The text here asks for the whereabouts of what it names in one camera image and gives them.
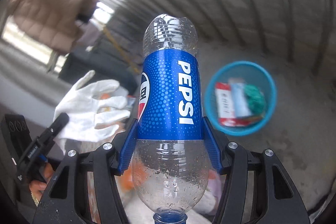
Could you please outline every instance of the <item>concrete floor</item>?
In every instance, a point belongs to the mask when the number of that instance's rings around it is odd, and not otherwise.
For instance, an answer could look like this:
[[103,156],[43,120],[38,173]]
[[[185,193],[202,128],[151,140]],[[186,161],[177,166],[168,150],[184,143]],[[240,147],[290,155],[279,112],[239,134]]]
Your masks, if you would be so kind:
[[255,62],[272,75],[278,88],[278,103],[270,122],[255,134],[228,137],[248,150],[272,149],[291,176],[307,210],[312,208],[329,191],[336,175],[336,102],[329,82],[312,77],[306,68],[288,64],[279,57],[263,57],[257,49],[243,51],[214,41],[200,41],[199,47],[203,95],[214,73],[233,61]]

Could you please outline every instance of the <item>pepsi bottle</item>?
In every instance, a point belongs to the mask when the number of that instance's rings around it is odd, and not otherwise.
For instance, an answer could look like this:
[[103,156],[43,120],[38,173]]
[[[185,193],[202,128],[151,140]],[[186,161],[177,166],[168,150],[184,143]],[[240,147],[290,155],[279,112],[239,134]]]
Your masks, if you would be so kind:
[[187,18],[159,15],[145,32],[132,180],[155,223],[185,223],[208,184],[197,51]]

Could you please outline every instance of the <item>orange object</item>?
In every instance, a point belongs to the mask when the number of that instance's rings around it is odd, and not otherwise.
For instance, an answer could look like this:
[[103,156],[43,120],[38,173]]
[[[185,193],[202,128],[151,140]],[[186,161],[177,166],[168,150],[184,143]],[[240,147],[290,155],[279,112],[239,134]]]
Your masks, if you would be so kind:
[[148,177],[144,166],[141,163],[130,164],[129,168],[120,177],[120,185],[124,191],[129,191],[134,188],[132,171],[136,174],[138,182],[140,183],[144,182]]
[[[103,93],[101,96],[100,96],[100,100],[105,100],[105,99],[108,99],[110,98],[110,94],[108,93]],[[111,108],[110,107],[103,107],[101,112],[107,112],[107,111],[111,111]]]
[[121,56],[124,58],[124,60],[130,65],[130,67],[134,70],[136,74],[141,73],[137,66],[133,63],[133,61],[128,57],[128,55],[125,53],[125,51],[122,49],[122,47],[119,46],[117,41],[113,38],[110,31],[107,29],[106,26],[103,28],[103,33],[106,35],[106,37],[110,40],[110,42],[114,45],[114,47],[120,52]]
[[217,172],[214,170],[209,170],[209,179],[216,179],[217,178]]

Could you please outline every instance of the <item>trash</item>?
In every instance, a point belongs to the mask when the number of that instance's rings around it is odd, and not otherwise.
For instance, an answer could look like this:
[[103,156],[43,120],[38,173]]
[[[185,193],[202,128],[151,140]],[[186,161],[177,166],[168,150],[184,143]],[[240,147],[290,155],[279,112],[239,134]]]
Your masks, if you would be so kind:
[[228,84],[217,82],[215,95],[220,125],[245,127],[264,116],[264,95],[258,87],[246,84],[242,78],[229,78]]
[[[231,81],[232,79],[239,79],[246,85],[254,85],[260,89],[265,100],[265,106],[260,115],[255,115],[253,108],[251,110],[253,115],[245,119],[237,119],[234,114],[228,116],[228,113],[221,113],[219,101],[222,98],[218,96],[216,86],[218,86],[218,83],[228,85],[229,79]],[[276,104],[277,87],[272,76],[263,67],[249,61],[233,62],[218,70],[212,77],[204,97],[205,112],[213,127],[231,136],[245,136],[259,131],[271,119]]]

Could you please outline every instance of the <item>yellow pole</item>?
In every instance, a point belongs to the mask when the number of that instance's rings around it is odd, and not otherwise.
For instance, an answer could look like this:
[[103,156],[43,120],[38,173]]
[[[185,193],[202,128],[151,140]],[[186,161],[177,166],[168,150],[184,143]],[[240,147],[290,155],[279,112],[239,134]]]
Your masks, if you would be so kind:
[[128,55],[125,53],[125,51],[119,46],[118,42],[113,38],[110,31],[107,29],[106,26],[103,27],[103,33],[106,35],[106,37],[110,40],[110,42],[113,44],[113,46],[120,52],[121,56],[124,58],[124,60],[131,66],[131,68],[134,70],[136,74],[139,74],[140,71],[137,68],[137,66],[130,60]]

